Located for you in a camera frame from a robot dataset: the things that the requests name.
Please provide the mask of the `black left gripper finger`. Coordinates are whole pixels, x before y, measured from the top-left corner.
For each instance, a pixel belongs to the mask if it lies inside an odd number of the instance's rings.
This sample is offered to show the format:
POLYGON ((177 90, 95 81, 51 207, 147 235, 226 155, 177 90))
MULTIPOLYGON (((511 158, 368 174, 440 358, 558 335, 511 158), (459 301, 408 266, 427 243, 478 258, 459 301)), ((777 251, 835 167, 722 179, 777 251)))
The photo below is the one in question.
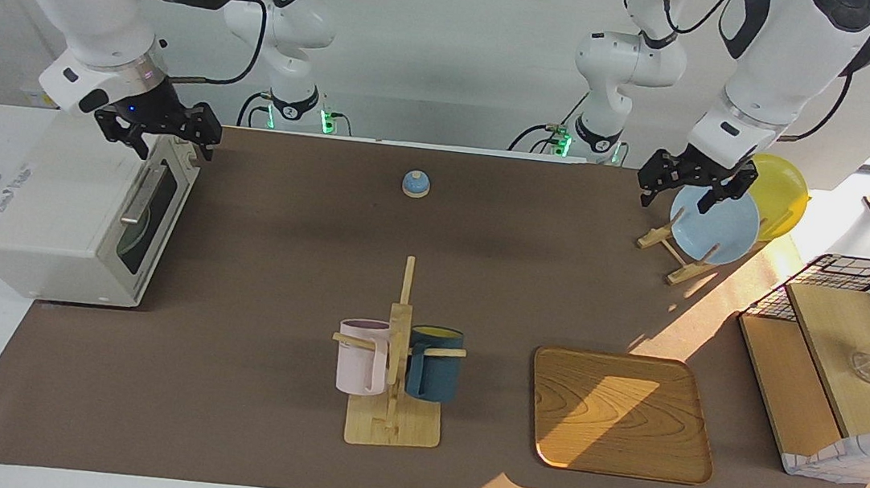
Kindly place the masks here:
POLYGON ((739 200, 742 196, 747 195, 748 189, 759 176, 755 166, 743 165, 741 170, 738 170, 730 179, 715 182, 710 187, 700 200, 700 213, 708 214, 714 205, 727 199, 739 200))
POLYGON ((675 187, 677 159, 668 151, 656 150, 638 171, 640 203, 649 207, 663 191, 675 187))

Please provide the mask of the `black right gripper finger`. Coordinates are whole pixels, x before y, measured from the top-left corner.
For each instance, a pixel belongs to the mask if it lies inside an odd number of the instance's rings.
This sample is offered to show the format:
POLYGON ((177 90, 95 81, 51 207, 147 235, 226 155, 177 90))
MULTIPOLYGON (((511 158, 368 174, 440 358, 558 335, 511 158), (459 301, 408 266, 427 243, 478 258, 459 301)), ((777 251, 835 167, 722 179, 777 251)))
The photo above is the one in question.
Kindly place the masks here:
POLYGON ((117 116, 104 114, 94 114, 94 119, 107 141, 110 143, 120 142, 131 148, 140 159, 148 159, 150 150, 143 139, 144 133, 147 133, 146 126, 138 123, 121 125, 117 116))
POLYGON ((180 139, 190 142, 204 163, 214 158, 215 147, 224 136, 223 126, 210 105, 199 102, 182 111, 180 139))

